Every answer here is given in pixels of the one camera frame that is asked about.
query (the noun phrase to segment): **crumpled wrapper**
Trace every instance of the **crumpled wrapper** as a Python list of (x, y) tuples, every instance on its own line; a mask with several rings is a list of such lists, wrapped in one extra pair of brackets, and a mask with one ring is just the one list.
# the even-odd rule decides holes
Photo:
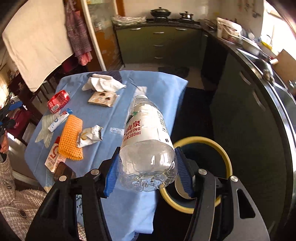
[(77, 137), (77, 147), (81, 148), (102, 141), (102, 129), (98, 125), (84, 129)]

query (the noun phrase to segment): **cooking pot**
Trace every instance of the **cooking pot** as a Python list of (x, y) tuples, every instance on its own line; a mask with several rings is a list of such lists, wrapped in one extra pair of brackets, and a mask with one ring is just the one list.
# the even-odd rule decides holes
[(185, 11), (185, 13), (181, 12), (180, 13), (181, 15), (181, 19), (189, 19), (189, 20), (192, 20), (192, 16), (193, 14), (192, 13), (188, 13), (187, 11)]
[(167, 18), (170, 15), (170, 11), (162, 7), (153, 9), (150, 13), (155, 18)]

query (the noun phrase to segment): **orange sponge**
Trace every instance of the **orange sponge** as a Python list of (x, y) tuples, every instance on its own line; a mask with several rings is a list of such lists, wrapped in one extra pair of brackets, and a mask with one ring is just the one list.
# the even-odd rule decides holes
[(76, 146), (77, 136), (82, 132), (83, 121), (75, 115), (69, 115), (59, 141), (59, 153), (72, 160), (82, 160), (82, 148)]

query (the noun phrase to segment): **blue tablecloth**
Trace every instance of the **blue tablecloth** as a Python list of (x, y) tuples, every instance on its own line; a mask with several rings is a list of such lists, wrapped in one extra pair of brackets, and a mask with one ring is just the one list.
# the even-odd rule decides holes
[[(187, 85), (187, 81), (182, 78), (160, 72), (110, 71), (98, 73), (111, 75), (126, 85), (126, 88), (117, 92), (119, 97), (111, 108), (87, 102), (93, 91), (82, 91), (81, 88), (92, 73), (64, 77), (57, 87), (57, 92), (62, 89), (70, 92), (71, 100), (64, 109), (70, 108), (74, 115), (82, 119), (83, 128), (94, 125), (103, 127), (103, 141), (84, 147), (83, 160), (66, 160), (66, 164), (76, 172), (77, 177), (85, 175), (93, 168), (98, 168), (103, 160), (111, 158), (117, 146), (121, 146), (124, 121), (135, 94), (146, 92), (147, 97), (162, 112), (167, 129), (171, 133), (177, 107)], [(43, 141), (35, 143), (41, 130), (40, 122), (26, 149), (25, 160), (42, 186), (50, 186), (54, 183), (53, 174), (45, 167), (44, 163), (55, 139), (61, 135), (64, 125), (64, 123), (61, 124), (54, 131), (51, 145), (46, 148)], [(152, 221), (156, 208), (155, 192), (126, 191), (117, 182), (108, 199), (102, 199), (102, 205), (113, 240), (129, 241), (134, 237), (135, 232), (152, 233)], [(81, 205), (77, 209), (77, 220), (83, 222)]]

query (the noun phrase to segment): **white bucket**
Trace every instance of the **white bucket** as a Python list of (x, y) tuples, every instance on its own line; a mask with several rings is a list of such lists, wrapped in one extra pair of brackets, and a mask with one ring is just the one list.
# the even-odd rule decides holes
[(217, 37), (232, 43), (238, 43), (242, 27), (232, 21), (217, 18)]

